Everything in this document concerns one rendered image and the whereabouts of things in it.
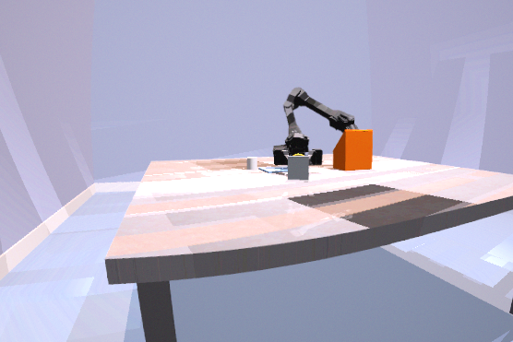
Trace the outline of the white square mat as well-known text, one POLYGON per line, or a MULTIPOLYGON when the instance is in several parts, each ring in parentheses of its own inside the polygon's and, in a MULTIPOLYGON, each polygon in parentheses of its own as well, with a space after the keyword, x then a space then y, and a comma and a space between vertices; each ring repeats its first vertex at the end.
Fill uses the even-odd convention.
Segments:
POLYGON ((288 172, 288 166, 259 168, 267 173, 288 172))

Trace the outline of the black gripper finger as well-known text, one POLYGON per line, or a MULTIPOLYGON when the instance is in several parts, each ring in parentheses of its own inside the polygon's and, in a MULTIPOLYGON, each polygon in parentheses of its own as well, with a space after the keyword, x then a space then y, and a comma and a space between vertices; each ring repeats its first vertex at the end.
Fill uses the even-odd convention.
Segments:
POLYGON ((288 166, 288 156, 289 156, 288 150, 282 150, 280 152, 280 165, 281 166, 288 166))
POLYGON ((309 166, 315 166, 316 165, 316 151, 308 150, 307 156, 309 156, 309 166))

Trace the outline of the white dish rack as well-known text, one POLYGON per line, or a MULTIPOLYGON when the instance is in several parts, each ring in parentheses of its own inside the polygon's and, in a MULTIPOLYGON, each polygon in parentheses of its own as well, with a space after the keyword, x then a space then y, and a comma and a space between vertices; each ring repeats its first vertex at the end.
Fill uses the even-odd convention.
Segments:
POLYGON ((288 180, 309 181, 309 156, 288 156, 288 180))

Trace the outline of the white cylinder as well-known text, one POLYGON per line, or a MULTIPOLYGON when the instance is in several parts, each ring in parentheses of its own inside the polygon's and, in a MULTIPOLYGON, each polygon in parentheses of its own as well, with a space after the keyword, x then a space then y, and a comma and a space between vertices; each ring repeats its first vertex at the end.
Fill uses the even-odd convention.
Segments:
POLYGON ((246 161, 248 170, 257 170, 257 157, 248 157, 246 161))

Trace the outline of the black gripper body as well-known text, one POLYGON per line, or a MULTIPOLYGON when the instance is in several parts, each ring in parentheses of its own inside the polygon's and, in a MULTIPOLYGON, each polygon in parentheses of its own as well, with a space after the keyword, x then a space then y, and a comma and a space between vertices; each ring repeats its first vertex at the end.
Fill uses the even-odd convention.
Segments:
MULTIPOLYGON (((274 150, 274 164, 280 165, 280 152, 284 150, 284 148, 276 148, 274 150)), ((316 165, 315 166, 321 166, 323 164, 323 150, 321 148, 312 148, 312 150, 316 151, 316 165)), ((305 155, 305 150, 302 148, 294 147, 292 149, 292 152, 289 152, 289 156, 294 156, 296 154, 302 154, 305 155)))

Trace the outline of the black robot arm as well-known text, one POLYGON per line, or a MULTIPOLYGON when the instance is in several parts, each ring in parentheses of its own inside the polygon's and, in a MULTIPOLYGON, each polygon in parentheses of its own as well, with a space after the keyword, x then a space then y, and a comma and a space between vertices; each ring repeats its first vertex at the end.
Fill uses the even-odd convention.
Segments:
POLYGON ((309 136, 302 134, 293 112, 293 110, 296 110, 299 106, 305 106, 329 120, 329 126, 334 128, 336 131, 339 130, 343 133, 345 130, 359 130, 358 126, 354 123, 354 115, 340 110, 330 109, 324 104, 309 97, 306 91, 300 87, 293 88, 288 96, 289 97, 283 106, 289 124, 289 135, 285 139, 285 145, 273 146, 273 156, 276 148, 284 148, 284 150, 292 152, 294 147, 298 147, 304 149, 305 152, 308 152, 309 136))

